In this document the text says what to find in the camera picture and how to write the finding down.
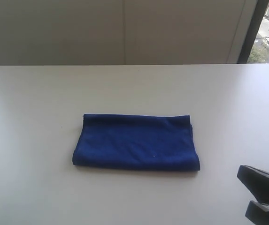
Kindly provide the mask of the dark window frame post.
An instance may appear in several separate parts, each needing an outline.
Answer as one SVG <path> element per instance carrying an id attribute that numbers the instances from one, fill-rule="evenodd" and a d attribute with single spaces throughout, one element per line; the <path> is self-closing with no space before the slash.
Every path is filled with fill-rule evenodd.
<path id="1" fill-rule="evenodd" d="M 246 37 L 242 45 L 240 55 L 238 57 L 238 64 L 246 64 L 248 61 L 268 3 L 268 0 L 258 0 L 256 2 L 255 9 L 246 33 Z"/>

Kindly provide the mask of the blue towel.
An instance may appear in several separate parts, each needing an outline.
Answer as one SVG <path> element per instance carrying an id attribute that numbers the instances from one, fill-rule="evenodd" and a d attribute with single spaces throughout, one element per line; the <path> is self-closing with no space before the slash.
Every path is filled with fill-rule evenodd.
<path id="1" fill-rule="evenodd" d="M 136 171 L 200 170 L 189 115 L 84 114 L 72 163 Z"/>

